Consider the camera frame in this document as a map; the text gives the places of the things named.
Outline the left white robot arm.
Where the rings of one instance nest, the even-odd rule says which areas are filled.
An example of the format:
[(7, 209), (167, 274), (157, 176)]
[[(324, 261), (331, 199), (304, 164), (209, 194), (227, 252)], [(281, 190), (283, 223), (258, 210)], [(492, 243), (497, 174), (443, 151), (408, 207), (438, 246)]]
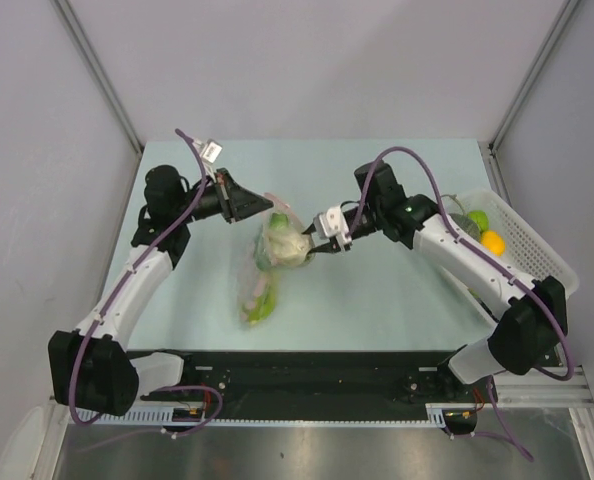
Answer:
[(130, 358), (131, 334), (184, 254), (189, 223), (213, 216), (236, 223), (273, 206), (240, 186), (225, 168), (190, 185), (175, 167), (154, 167), (145, 176), (144, 197), (118, 278), (73, 330), (55, 332), (48, 343), (54, 398), (68, 406), (78, 425), (86, 422), (82, 410), (95, 418), (122, 416), (136, 399), (152, 392), (165, 389), (179, 400), (196, 392), (198, 376), (180, 356), (155, 352)]

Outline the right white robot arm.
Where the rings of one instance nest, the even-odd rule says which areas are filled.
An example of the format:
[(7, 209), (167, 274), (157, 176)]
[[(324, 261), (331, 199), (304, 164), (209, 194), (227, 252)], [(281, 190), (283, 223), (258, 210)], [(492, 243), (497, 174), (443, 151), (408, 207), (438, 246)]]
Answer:
[(459, 227), (439, 202), (423, 194), (406, 195), (387, 163), (365, 164), (354, 175), (362, 189), (357, 207), (333, 206), (307, 227), (307, 233), (323, 241), (315, 252), (345, 252), (353, 241), (380, 232), (456, 277), (498, 321), (490, 334), (446, 360), (447, 370), (438, 376), (446, 399), (461, 401), (475, 382), (502, 371), (526, 374), (565, 339), (567, 297), (558, 279), (536, 279), (503, 262)]

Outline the clear pink zip top bag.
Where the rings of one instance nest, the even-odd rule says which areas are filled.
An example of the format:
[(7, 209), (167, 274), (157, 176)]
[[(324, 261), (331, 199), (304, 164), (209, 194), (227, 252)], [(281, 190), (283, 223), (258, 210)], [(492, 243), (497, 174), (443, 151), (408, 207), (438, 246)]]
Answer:
[(237, 308), (240, 319), (252, 327), (274, 312), (279, 283), (285, 271), (308, 265), (314, 254), (312, 236), (292, 208), (272, 193), (264, 197), (271, 208), (249, 244), (238, 276)]

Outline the yellow bell pepper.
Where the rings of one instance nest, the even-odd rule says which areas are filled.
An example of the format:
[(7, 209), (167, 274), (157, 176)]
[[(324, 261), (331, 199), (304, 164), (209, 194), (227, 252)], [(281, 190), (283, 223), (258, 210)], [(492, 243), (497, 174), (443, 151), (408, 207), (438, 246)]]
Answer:
[(498, 257), (501, 257), (506, 250), (506, 244), (504, 239), (493, 230), (484, 231), (481, 234), (480, 243), (487, 250), (489, 250), (491, 253)]

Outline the green lettuce cabbage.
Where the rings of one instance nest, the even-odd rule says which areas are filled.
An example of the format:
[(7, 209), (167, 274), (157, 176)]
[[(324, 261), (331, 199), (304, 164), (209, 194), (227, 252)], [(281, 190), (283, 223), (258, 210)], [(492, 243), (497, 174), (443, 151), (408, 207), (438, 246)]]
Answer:
[(253, 259), (261, 271), (299, 267), (310, 249), (310, 237), (302, 235), (286, 213), (273, 212), (255, 240)]

